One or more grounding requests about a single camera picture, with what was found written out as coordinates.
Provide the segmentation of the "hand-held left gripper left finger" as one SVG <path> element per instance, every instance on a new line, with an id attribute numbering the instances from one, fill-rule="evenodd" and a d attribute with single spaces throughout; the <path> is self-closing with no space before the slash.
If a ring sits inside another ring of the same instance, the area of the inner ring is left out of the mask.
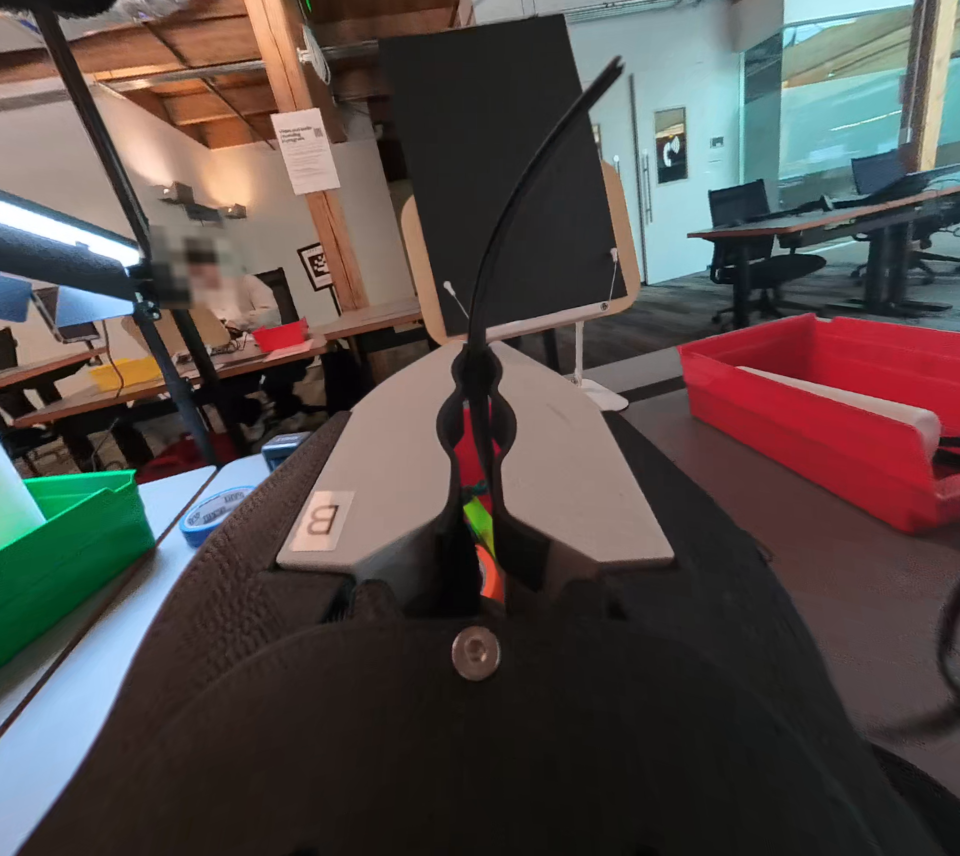
<path id="1" fill-rule="evenodd" d="M 275 558 L 295 574 L 381 581 L 412 613 L 474 617 L 481 574 L 454 452 L 464 413 L 444 345 L 378 385 L 346 418 Z"/>

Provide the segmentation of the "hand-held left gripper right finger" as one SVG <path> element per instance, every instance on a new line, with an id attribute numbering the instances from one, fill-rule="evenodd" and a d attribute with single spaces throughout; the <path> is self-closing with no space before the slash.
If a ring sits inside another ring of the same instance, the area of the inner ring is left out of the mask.
<path id="1" fill-rule="evenodd" d="M 509 609 L 545 609 L 572 584 L 676 562 L 608 424 L 582 389 L 519 351 L 487 346 L 508 424 L 490 490 L 495 559 Z"/>

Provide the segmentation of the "red bin with assorted items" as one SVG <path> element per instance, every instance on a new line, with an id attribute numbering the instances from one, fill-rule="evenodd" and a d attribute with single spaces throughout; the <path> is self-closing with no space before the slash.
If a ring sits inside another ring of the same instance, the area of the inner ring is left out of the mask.
<path id="1" fill-rule="evenodd" d="M 462 438 L 454 448 L 460 474 L 460 485 L 462 488 L 472 490 L 479 497 L 486 499 L 491 490 L 484 464 L 478 454 L 474 440 L 474 425 L 468 404 L 463 405 L 462 416 Z M 500 408 L 493 401 L 488 402 L 488 416 L 493 454 L 494 457 L 497 457 L 508 438 L 508 424 L 504 422 Z"/>

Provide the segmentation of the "black zip tie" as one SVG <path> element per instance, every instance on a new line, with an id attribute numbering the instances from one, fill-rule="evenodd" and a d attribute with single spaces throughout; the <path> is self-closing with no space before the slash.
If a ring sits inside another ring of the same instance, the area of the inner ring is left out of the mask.
<path id="1" fill-rule="evenodd" d="M 487 299 L 493 283 L 501 251 L 507 241 L 521 204 L 534 181 L 544 171 L 563 140 L 579 118 L 590 109 L 618 81 L 625 70 L 620 56 L 610 60 L 605 69 L 560 117 L 530 161 L 523 168 L 490 233 L 477 269 L 471 294 L 466 343 L 463 350 L 462 388 L 469 406 L 474 446 L 487 488 L 495 483 L 495 448 L 491 427 L 491 395 L 494 387 L 494 364 L 488 349 Z"/>

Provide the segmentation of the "red bin with white tube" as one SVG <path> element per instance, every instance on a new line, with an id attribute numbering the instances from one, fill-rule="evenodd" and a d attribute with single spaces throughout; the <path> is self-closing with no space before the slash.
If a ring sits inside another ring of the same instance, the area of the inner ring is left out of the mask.
<path id="1" fill-rule="evenodd" d="M 696 419 L 901 532 L 958 522 L 958 333 L 809 313 L 678 355 Z M 933 411 L 942 424 L 933 463 L 912 428 L 739 365 Z"/>

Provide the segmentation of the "dark grey battery pack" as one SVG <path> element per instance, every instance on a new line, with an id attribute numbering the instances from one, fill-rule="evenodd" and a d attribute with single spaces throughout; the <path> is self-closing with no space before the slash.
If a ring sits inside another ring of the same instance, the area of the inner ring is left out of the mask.
<path id="1" fill-rule="evenodd" d="M 275 472 L 312 435 L 311 431 L 285 432 L 267 440 L 260 449 L 270 473 Z"/>

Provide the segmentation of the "small red bin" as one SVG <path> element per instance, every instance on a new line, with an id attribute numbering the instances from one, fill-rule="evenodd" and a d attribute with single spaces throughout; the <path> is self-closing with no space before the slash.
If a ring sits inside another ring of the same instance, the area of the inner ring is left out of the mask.
<path id="1" fill-rule="evenodd" d="M 309 341 L 309 326 L 304 318 L 273 327 L 260 327 L 251 333 L 263 354 L 272 354 L 304 345 Z"/>

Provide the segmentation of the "wooden office desk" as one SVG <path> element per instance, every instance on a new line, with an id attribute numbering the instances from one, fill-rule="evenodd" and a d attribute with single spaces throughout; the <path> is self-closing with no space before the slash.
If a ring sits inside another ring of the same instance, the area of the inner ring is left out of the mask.
<path id="1" fill-rule="evenodd" d="M 326 340 L 315 337 L 301 344 L 267 354 L 261 353 L 256 346 L 247 346 L 242 351 L 227 354 L 220 361 L 215 361 L 214 368 L 218 378 L 223 382 L 251 373 L 262 373 L 295 361 L 317 358 L 326 352 L 330 345 Z M 51 425 L 73 416 L 155 398 L 170 398 L 170 391 L 162 379 L 127 384 L 122 390 L 114 390 L 114 392 L 86 389 L 50 405 L 42 406 L 34 412 L 14 418 L 11 427 L 23 429 Z"/>
<path id="2" fill-rule="evenodd" d="M 957 228 L 958 198 L 958 181 L 943 178 L 899 198 L 767 214 L 688 233 L 689 239 L 712 245 L 710 278 L 732 290 L 730 307 L 714 315 L 714 325 L 739 330 L 749 327 L 754 316 L 775 319 L 783 317 L 784 310 L 807 311 L 805 304 L 777 296 L 784 285 L 806 276 L 794 273 L 803 266 L 800 258 L 807 257 L 805 250 L 858 237 L 869 243 L 859 294 L 828 304 L 828 311 L 895 319 L 950 311 L 950 303 L 908 298 L 906 286 L 915 225 L 935 220 L 939 229 Z"/>

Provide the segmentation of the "blue tape roll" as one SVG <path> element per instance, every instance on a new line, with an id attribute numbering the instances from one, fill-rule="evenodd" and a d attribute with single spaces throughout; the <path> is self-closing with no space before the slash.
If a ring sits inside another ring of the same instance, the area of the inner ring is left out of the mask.
<path id="1" fill-rule="evenodd" d="M 197 502 L 179 520 L 179 529 L 188 546 L 197 549 L 255 490 L 235 486 Z"/>

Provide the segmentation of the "black square tag poster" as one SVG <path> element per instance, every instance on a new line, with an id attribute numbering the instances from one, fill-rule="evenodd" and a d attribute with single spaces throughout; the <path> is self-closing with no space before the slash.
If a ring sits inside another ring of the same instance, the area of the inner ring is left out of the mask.
<path id="1" fill-rule="evenodd" d="M 314 291 L 320 292 L 334 286 L 326 251 L 321 242 L 297 249 L 296 254 Z"/>

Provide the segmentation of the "yellow plastic bin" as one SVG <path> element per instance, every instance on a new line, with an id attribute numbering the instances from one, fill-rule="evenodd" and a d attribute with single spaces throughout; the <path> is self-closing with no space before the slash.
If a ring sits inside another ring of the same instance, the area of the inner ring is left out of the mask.
<path id="1" fill-rule="evenodd" d="M 92 366 L 89 376 L 98 391 L 114 394 L 130 386 L 162 381 L 162 371 L 152 357 L 109 360 Z"/>

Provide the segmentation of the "white cylindrical tube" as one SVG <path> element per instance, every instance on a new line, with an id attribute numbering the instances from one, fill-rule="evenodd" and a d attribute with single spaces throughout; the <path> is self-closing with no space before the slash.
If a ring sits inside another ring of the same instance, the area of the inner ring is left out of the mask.
<path id="1" fill-rule="evenodd" d="M 902 423 L 916 431 L 926 461 L 930 464 L 933 463 L 934 455 L 940 447 L 942 424 L 939 417 L 929 409 L 839 389 L 822 383 L 787 377 L 749 366 L 739 365 L 737 369 L 772 382 L 792 386 L 811 395 L 830 399 L 836 403 L 859 408 L 874 415 Z"/>

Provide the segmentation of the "green plastic bin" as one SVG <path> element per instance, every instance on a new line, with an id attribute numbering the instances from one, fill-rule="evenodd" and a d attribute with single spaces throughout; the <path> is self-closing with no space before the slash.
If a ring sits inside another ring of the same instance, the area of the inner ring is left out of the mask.
<path id="1" fill-rule="evenodd" d="M 134 470 L 28 478 L 42 523 L 2 539 L 1 664 L 155 546 Z"/>

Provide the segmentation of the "white paper notice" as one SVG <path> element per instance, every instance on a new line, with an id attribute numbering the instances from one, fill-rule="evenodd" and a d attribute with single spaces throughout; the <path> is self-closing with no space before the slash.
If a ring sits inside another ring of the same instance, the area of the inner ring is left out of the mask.
<path id="1" fill-rule="evenodd" d="M 319 108 L 270 116 L 292 190 L 297 196 L 339 190 L 341 182 Z"/>

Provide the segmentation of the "black board on stand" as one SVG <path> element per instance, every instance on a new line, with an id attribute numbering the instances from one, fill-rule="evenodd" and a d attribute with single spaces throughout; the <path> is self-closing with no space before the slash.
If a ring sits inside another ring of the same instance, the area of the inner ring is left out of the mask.
<path id="1" fill-rule="evenodd" d="M 618 312 L 640 288 L 618 176 L 597 151 L 567 24 L 555 15 L 384 40 L 380 63 L 413 196 L 403 237 L 426 324 L 452 344 L 387 385 L 437 393 L 468 333 L 481 262 L 489 341 Z"/>

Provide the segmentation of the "LED panel light on stand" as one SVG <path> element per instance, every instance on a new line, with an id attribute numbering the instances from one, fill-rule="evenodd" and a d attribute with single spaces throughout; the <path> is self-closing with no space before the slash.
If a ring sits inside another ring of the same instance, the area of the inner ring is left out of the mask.
<path id="1" fill-rule="evenodd" d="M 162 381 L 206 465 L 221 468 L 210 427 L 197 406 L 194 387 L 177 369 L 159 330 L 148 221 L 135 214 L 130 240 L 50 207 L 2 191 L 2 272 L 74 291 L 63 310 L 84 309 L 80 293 L 92 303 L 129 304 L 130 315 L 157 362 Z"/>

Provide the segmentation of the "framed wall sign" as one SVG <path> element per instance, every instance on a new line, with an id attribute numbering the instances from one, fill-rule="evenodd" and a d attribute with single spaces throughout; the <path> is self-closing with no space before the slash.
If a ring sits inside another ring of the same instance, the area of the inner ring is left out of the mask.
<path id="1" fill-rule="evenodd" d="M 656 181 L 660 186 L 689 177 L 687 110 L 684 107 L 654 113 Z"/>

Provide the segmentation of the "wooden post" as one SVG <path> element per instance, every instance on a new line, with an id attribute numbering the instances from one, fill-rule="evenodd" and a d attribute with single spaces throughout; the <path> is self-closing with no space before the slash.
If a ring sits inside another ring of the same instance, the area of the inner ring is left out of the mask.
<path id="1" fill-rule="evenodd" d="M 303 21 L 295 0 L 243 0 L 271 92 L 279 113 L 317 108 L 331 142 L 346 138 L 334 110 L 330 91 L 310 83 L 299 56 L 298 31 Z M 303 194 L 324 249 L 329 272 L 342 310 L 369 305 L 366 286 L 354 252 L 338 189 Z"/>

